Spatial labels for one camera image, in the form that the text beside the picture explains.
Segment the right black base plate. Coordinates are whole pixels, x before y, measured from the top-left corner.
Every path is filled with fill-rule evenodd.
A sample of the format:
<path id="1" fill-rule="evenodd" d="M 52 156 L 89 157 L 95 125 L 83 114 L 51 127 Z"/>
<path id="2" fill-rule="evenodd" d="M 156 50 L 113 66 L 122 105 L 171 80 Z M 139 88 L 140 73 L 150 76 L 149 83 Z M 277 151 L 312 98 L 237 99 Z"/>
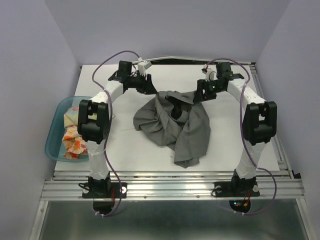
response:
<path id="1" fill-rule="evenodd" d="M 253 185 L 234 186 L 229 181 L 216 181 L 211 195 L 217 198 L 259 197 L 260 192 L 253 190 Z"/>

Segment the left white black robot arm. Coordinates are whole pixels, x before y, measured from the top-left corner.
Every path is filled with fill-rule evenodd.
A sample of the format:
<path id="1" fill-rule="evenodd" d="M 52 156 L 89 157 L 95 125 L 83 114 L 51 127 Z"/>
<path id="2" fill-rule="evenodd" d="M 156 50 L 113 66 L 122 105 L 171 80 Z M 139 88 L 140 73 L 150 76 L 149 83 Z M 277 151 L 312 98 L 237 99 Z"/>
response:
<path id="1" fill-rule="evenodd" d="M 88 181 L 79 184 L 83 198 L 108 198 L 113 193 L 105 157 L 113 102 L 128 89 L 136 89 L 144 95 L 156 94 L 152 77 L 147 73 L 151 65 L 150 61 L 139 58 L 136 72 L 132 73 L 133 63 L 120 61 L 117 71 L 109 77 L 102 90 L 89 100 L 80 101 L 77 132 L 85 142 L 90 167 Z"/>

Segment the grey pleated skirt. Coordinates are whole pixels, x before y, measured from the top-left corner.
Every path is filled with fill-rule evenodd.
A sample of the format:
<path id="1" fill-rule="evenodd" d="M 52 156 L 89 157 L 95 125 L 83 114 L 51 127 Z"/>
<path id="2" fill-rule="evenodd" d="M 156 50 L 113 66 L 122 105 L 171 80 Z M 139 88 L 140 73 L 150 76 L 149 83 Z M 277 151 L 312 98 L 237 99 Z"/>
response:
<path id="1" fill-rule="evenodd" d="M 137 131 L 159 147 L 174 152 L 174 164 L 193 167 L 207 154 L 210 118 L 201 102 L 194 102 L 195 92 L 159 91 L 133 117 Z"/>

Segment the orange floral skirt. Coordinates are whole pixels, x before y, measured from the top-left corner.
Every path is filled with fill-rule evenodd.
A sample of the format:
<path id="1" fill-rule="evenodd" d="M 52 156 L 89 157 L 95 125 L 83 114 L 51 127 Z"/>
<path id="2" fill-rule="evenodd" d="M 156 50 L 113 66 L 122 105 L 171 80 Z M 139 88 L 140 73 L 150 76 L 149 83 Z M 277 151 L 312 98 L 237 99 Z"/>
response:
<path id="1" fill-rule="evenodd" d="M 65 147 L 64 157 L 67 159 L 79 159 L 80 156 L 87 156 L 88 149 L 82 136 L 78 133 L 76 125 L 68 126 L 62 137 Z"/>

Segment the blue plastic basin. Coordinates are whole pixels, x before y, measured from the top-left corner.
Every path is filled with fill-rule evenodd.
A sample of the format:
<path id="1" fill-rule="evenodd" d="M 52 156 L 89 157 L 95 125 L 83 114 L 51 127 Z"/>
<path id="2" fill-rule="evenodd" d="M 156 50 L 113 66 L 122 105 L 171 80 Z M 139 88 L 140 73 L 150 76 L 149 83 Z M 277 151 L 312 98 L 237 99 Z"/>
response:
<path id="1" fill-rule="evenodd" d="M 89 160 L 87 155 L 82 155 L 78 159 L 69 159 L 64 157 L 66 148 L 62 142 L 65 134 L 64 128 L 64 114 L 69 108 L 76 107 L 81 100 L 89 100 L 90 96 L 70 96 L 63 99 L 55 110 L 48 136 L 45 143 L 46 156 L 56 162 L 86 162 Z"/>

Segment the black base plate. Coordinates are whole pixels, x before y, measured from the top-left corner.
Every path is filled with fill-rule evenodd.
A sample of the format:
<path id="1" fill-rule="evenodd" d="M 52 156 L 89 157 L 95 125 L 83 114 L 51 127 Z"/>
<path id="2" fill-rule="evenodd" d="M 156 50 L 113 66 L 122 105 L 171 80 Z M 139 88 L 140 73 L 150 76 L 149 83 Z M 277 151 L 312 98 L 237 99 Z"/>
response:
<path id="1" fill-rule="evenodd" d="M 111 182 L 110 190 L 90 190 L 88 183 L 79 183 L 78 186 L 82 189 L 83 199 L 125 199 L 127 197 L 128 184 L 121 183 L 121 188 L 118 182 Z"/>
<path id="2" fill-rule="evenodd" d="M 253 190 L 253 185 L 234 186 L 229 181 L 216 181 L 211 195 L 217 198 L 259 197 L 260 192 Z"/>

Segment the pastel floral skirt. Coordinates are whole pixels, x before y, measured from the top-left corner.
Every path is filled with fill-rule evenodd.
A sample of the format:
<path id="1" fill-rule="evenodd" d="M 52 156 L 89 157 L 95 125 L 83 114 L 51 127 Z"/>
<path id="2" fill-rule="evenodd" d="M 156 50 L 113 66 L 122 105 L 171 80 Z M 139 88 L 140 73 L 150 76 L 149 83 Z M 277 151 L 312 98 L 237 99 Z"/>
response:
<path id="1" fill-rule="evenodd" d="M 70 107 L 63 115 L 64 128 L 78 125 L 79 105 Z"/>

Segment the aluminium frame rail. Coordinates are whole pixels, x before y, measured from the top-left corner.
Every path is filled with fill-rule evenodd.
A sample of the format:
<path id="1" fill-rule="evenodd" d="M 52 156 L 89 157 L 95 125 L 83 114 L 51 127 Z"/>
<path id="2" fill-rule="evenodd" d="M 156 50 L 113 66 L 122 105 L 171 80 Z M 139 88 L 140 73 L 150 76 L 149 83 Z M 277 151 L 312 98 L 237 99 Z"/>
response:
<path id="1" fill-rule="evenodd" d="M 122 171 L 120 180 L 127 184 L 127 201 L 157 200 L 215 200 L 211 195 L 214 182 L 229 181 L 231 171 Z M 257 184 L 260 199 L 271 199 L 277 188 L 276 199 L 303 199 L 305 189 L 301 179 L 292 178 L 285 170 L 273 173 L 276 181 L 260 171 Z M 44 183 L 42 201 L 81 201 L 79 183 L 86 182 L 86 171 L 55 171 L 53 178 Z"/>

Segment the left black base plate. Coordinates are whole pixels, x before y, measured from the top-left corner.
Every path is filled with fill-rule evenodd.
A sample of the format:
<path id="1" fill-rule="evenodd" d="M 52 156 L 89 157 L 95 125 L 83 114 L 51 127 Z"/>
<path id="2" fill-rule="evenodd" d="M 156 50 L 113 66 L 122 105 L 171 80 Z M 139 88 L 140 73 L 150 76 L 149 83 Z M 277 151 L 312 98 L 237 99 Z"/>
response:
<path id="1" fill-rule="evenodd" d="M 90 190 L 88 183 L 79 183 L 78 186 L 82 189 L 83 199 L 125 199 L 127 197 L 128 184 L 121 183 L 121 188 L 118 182 L 111 182 L 110 190 Z"/>

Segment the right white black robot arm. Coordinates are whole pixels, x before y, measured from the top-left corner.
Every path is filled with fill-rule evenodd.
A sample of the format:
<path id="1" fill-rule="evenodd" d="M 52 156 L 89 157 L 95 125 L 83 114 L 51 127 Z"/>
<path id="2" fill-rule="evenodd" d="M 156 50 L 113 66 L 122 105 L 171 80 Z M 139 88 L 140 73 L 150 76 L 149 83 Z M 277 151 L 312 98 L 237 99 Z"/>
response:
<path id="1" fill-rule="evenodd" d="M 205 64 L 204 79 L 197 81 L 193 101 L 214 100 L 218 93 L 227 92 L 239 102 L 240 135 L 243 151 L 230 181 L 216 181 L 216 197 L 259 196 L 258 163 L 262 151 L 277 132 L 277 104 L 260 97 L 249 87 L 251 78 L 234 73 L 230 62 L 219 62 L 216 69 Z"/>

